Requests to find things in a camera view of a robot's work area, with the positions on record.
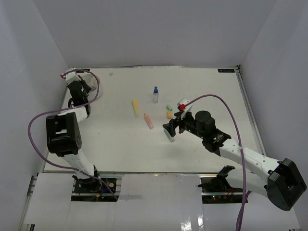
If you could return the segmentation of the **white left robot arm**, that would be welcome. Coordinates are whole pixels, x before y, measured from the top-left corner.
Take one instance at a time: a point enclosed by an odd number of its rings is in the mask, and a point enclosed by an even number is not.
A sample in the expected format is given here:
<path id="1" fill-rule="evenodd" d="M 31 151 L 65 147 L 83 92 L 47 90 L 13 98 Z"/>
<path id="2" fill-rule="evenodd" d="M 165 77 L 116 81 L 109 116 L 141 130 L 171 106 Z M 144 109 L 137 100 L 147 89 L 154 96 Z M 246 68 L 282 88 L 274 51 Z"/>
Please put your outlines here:
<path id="1" fill-rule="evenodd" d="M 79 123 L 90 116 L 89 93 L 97 90 L 96 83 L 84 80 L 67 85 L 71 98 L 69 110 L 46 118 L 47 147 L 50 153 L 64 159 L 76 173 L 76 179 L 86 180 L 85 186 L 97 192 L 102 180 L 97 177 L 97 169 L 81 150 L 82 139 Z"/>

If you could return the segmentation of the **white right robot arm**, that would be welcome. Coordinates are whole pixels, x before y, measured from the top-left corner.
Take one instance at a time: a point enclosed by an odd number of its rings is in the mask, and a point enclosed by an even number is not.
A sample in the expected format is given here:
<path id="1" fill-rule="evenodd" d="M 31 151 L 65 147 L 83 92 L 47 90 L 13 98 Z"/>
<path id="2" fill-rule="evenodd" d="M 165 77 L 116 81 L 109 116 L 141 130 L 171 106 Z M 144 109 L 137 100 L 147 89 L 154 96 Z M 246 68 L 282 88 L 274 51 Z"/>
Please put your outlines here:
<path id="1" fill-rule="evenodd" d="M 228 192 L 232 188 L 246 189 L 268 198 L 276 207 L 290 211 L 307 186 L 296 164 L 286 158 L 279 161 L 249 148 L 242 148 L 230 135 L 216 127 L 215 120 L 208 111 L 177 112 L 176 118 L 163 125 L 167 135 L 174 137 L 176 128 L 202 139 L 203 146 L 211 153 L 229 159 L 246 170 L 234 166 L 224 166 L 210 181 L 201 180 L 199 187 L 206 191 Z"/>

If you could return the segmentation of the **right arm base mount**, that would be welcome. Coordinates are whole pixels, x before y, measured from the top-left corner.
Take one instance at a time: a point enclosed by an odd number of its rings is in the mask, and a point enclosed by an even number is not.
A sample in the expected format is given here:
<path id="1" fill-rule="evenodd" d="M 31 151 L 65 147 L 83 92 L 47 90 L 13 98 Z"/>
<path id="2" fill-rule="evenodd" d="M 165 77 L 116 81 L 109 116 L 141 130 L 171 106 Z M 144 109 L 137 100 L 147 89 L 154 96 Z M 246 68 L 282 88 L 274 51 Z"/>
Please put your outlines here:
<path id="1" fill-rule="evenodd" d="M 231 187 L 227 182 L 230 172 L 235 169 L 233 166 L 225 166 L 213 177 L 203 176 L 198 188 L 201 189 L 203 204 L 241 204 L 243 190 Z"/>

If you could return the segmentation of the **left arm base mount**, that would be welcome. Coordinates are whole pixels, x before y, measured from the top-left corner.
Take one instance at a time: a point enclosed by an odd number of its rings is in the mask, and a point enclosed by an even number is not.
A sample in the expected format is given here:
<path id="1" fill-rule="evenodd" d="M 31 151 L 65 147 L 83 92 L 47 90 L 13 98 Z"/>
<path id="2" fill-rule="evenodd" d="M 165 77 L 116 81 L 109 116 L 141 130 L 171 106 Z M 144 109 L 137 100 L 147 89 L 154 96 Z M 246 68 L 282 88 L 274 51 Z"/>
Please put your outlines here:
<path id="1" fill-rule="evenodd" d="M 117 178 L 101 178 L 109 189 L 99 180 L 93 178 L 78 179 L 72 176 L 74 185 L 72 190 L 72 202 L 117 202 L 116 195 Z"/>

